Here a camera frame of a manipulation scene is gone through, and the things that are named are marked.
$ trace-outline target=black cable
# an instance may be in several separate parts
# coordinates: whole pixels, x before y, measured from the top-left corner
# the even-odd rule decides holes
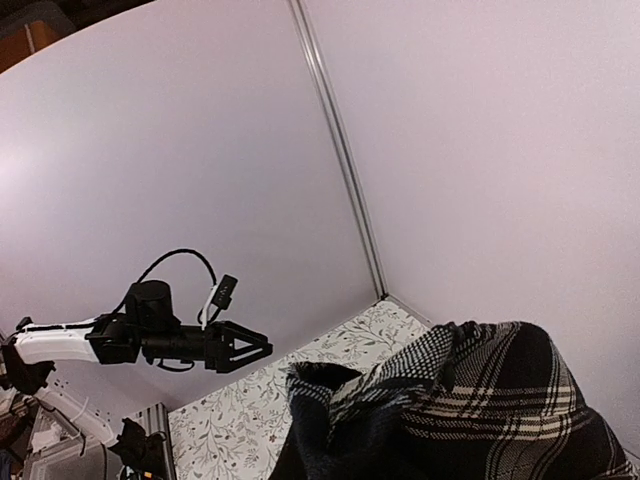
[[[216,274],[213,271],[213,267],[209,263],[209,260],[207,260],[206,257],[202,255],[200,252],[192,248],[178,248],[176,250],[171,250],[170,252],[165,253],[161,257],[157,258],[151,265],[149,265],[149,267],[142,273],[142,275],[140,275],[140,278],[138,278],[136,283],[140,283],[142,280],[144,280],[147,277],[147,275],[149,275],[158,265],[164,262],[167,258],[173,257],[174,255],[179,255],[182,253],[194,255],[195,257],[197,257],[207,268],[207,271],[209,272],[209,276],[211,277],[211,281],[213,282],[213,285],[216,285],[218,283],[218,280],[216,279]],[[123,298],[120,304],[113,309],[113,311],[111,312],[111,315],[115,315],[120,311],[120,309],[124,306],[124,301],[125,299]]]
[[[197,250],[194,250],[192,248],[177,248],[175,250],[171,250],[170,252],[165,253],[164,255],[158,257],[151,265],[149,265],[149,267],[147,267],[147,269],[142,272],[142,275],[140,275],[140,278],[138,278],[138,280],[136,280],[136,283],[140,283],[141,281],[143,281],[147,275],[149,275],[158,265],[160,265],[162,262],[164,262],[167,258],[169,257],[173,257],[174,255],[180,255],[182,253],[185,254],[189,254],[189,255],[193,255],[195,257],[197,257],[206,267],[207,271],[209,272],[209,276],[211,277],[211,281],[213,282],[213,285],[216,285],[218,283],[218,280],[216,279],[216,274],[213,271],[213,267],[211,266],[211,264],[209,263],[209,260],[207,260],[207,258],[202,255],[200,252],[198,252]],[[116,315],[124,306],[125,303],[125,299],[123,298],[122,301],[118,304],[118,306],[116,308],[113,309],[113,311],[109,314],[110,316]],[[12,334],[7,341],[9,341],[14,335],[18,334],[18,333],[24,333],[25,329],[28,329],[29,331],[32,332],[36,332],[36,331],[47,331],[47,330],[62,330],[62,329],[67,329],[67,330],[76,330],[76,329],[80,329],[80,328],[93,328],[98,324],[97,321],[95,322],[90,322],[90,323],[83,323],[80,325],[77,324],[71,324],[71,325],[67,325],[65,327],[62,327],[61,325],[38,325],[38,326],[32,326],[31,328],[28,328],[29,325],[25,325],[25,327],[23,327],[21,330],[17,331],[16,333]]]

